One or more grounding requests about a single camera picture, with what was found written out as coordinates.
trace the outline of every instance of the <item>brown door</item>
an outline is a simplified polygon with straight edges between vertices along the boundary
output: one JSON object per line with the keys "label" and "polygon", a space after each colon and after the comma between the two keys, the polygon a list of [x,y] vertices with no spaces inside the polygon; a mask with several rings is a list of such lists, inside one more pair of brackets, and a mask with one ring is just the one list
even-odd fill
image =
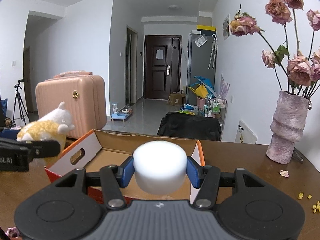
{"label": "brown door", "polygon": [[145,36],[144,98],[168,99],[180,90],[181,36]]}
{"label": "brown door", "polygon": [[31,82],[30,82],[30,47],[23,52],[23,80],[24,95],[26,98],[27,111],[33,112]]}

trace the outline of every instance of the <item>pink ceramic vase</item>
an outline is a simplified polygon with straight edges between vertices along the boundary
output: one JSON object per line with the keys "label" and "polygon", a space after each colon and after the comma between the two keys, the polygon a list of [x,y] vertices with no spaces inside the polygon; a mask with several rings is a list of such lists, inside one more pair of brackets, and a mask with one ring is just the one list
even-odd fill
{"label": "pink ceramic vase", "polygon": [[271,123],[273,135],[267,156],[281,164],[289,163],[294,144],[300,141],[306,124],[309,100],[280,91]]}

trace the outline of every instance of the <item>suitcase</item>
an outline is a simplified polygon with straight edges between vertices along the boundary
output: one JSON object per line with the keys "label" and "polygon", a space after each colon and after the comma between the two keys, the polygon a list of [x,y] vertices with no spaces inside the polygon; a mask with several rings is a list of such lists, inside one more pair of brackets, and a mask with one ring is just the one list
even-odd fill
{"label": "suitcase", "polygon": [[107,123],[104,80],[90,72],[61,73],[36,86],[39,118],[64,101],[73,116],[75,129],[67,136],[80,138],[91,129],[101,130]]}

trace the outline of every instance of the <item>gray refrigerator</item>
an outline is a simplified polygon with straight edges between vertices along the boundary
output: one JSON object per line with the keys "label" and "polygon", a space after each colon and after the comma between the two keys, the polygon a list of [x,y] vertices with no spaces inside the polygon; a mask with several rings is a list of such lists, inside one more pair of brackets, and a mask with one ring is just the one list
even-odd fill
{"label": "gray refrigerator", "polygon": [[214,79],[216,73],[216,55],[217,55],[217,36],[206,36],[207,41],[200,47],[194,40],[200,37],[199,34],[189,34],[188,41],[188,75],[187,75],[187,91],[186,103],[196,106],[196,95],[188,89],[189,86],[198,80],[194,76],[208,78],[214,87]]}

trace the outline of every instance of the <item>small cardboard box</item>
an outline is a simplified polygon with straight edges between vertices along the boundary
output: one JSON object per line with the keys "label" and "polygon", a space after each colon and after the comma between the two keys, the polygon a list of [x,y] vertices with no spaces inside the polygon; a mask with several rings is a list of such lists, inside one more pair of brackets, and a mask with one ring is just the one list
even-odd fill
{"label": "small cardboard box", "polygon": [[168,104],[171,106],[183,105],[184,97],[185,97],[185,94],[170,94],[168,99]]}
{"label": "small cardboard box", "polygon": [[[176,143],[184,149],[187,156],[192,156],[201,166],[204,166],[204,156],[200,141],[91,130],[66,148],[62,152],[59,160],[50,167],[46,167],[45,170],[51,182],[76,168],[84,167],[86,172],[99,171],[102,167],[110,164],[120,165],[129,155],[133,154],[137,147],[143,143],[155,140]],[[73,165],[74,156],[79,156],[79,153],[81,153],[82,158]],[[121,189],[121,192],[127,202],[132,199],[189,199],[190,202],[193,203],[198,189],[193,188],[186,175],[183,185],[177,191],[169,195],[151,195],[138,187],[133,175],[128,187]],[[88,195],[99,203],[103,203],[102,192],[99,187],[89,187]]]}

